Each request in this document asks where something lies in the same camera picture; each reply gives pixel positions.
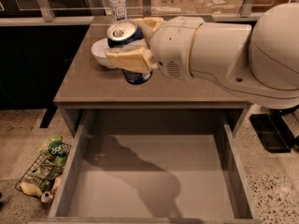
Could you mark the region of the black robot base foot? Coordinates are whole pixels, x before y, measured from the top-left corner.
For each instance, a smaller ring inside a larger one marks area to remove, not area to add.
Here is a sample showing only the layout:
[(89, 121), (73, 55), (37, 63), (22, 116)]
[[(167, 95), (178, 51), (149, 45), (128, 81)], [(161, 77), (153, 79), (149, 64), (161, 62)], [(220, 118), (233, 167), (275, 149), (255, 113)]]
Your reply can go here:
[(282, 118), (298, 109), (276, 109), (270, 114), (252, 114), (250, 123), (258, 135), (263, 148), (270, 153), (287, 153), (299, 150), (299, 136), (295, 136)]

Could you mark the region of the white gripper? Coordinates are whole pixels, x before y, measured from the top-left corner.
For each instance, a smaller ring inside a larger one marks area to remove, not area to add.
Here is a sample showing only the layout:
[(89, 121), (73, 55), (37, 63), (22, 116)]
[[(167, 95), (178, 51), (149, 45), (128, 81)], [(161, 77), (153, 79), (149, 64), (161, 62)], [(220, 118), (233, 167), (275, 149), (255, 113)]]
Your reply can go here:
[(169, 78), (188, 80), (192, 43), (205, 21), (200, 17), (178, 16), (164, 22), (162, 17), (135, 19), (150, 50), (145, 46), (105, 49), (108, 61), (131, 72), (148, 73), (159, 67)]

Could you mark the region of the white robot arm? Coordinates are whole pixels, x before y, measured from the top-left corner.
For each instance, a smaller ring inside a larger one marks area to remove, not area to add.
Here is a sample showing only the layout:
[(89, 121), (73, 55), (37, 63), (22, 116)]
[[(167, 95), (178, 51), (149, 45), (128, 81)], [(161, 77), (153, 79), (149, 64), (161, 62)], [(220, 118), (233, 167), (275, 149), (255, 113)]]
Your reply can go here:
[(178, 16), (129, 20), (143, 37), (104, 53), (138, 73), (209, 80), (232, 95), (272, 109), (299, 105), (299, 4), (267, 10), (255, 25)]

